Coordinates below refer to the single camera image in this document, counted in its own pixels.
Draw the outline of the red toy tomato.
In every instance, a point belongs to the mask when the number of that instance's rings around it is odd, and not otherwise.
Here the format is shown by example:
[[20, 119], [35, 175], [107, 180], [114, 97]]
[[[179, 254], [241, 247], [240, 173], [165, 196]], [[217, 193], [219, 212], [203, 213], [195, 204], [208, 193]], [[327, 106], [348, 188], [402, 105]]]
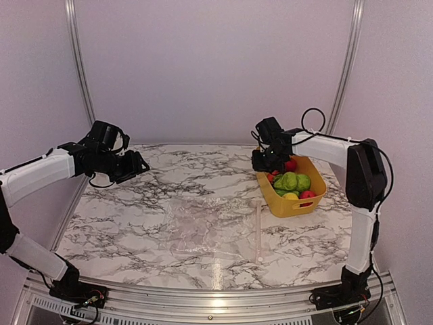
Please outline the red toy tomato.
[[284, 162], [284, 167], [286, 172], [295, 172], [298, 164], [295, 159], [291, 158]]

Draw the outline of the light green toy cabbage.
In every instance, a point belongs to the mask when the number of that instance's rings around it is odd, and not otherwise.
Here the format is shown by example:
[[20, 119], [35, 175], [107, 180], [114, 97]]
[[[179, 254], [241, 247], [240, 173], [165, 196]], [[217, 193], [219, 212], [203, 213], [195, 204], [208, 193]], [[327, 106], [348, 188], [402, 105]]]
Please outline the light green toy cabbage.
[[297, 178], [297, 174], [295, 174], [294, 172], [278, 174], [273, 179], [273, 188], [275, 190], [292, 192], [296, 190], [297, 186], [298, 186], [298, 178]]

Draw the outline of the clear zip top bag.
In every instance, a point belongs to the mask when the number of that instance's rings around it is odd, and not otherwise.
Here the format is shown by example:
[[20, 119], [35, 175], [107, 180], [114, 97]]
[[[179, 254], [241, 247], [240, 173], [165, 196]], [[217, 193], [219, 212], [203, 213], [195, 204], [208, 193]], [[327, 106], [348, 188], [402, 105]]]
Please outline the clear zip top bag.
[[262, 263], [261, 211], [258, 199], [174, 198], [160, 241], [174, 255]]

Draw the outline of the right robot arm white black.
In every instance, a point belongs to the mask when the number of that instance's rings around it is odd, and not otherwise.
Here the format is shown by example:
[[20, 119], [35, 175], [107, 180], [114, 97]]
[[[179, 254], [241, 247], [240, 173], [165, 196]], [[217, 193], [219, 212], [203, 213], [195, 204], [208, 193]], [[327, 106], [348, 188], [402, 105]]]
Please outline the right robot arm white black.
[[293, 155], [324, 160], [346, 171], [345, 193], [352, 211], [352, 232], [335, 297], [341, 303], [350, 303], [367, 286], [373, 271], [372, 252], [379, 236], [380, 206], [388, 185], [383, 153], [372, 139], [357, 141], [300, 129], [266, 135], [267, 147], [252, 151], [252, 168], [257, 172], [280, 171]]

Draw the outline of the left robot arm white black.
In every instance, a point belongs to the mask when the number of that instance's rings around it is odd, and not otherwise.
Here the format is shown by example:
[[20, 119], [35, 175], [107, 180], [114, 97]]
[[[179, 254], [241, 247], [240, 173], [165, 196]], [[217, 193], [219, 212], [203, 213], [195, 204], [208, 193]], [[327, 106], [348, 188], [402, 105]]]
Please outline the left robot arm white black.
[[64, 144], [33, 160], [1, 171], [1, 254], [41, 272], [53, 280], [56, 290], [71, 301], [85, 296], [78, 269], [20, 233], [9, 208], [30, 194], [64, 179], [96, 173], [120, 184], [149, 171], [138, 151], [108, 150], [73, 142]]

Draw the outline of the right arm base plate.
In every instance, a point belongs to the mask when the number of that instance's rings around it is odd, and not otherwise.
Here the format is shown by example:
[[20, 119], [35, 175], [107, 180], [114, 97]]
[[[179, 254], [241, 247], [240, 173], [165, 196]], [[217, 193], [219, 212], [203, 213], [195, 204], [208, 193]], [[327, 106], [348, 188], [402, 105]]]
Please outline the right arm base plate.
[[362, 288], [359, 292], [344, 292], [341, 284], [313, 289], [309, 299], [315, 305], [316, 310], [341, 307], [361, 301], [366, 302], [371, 298], [369, 287]]

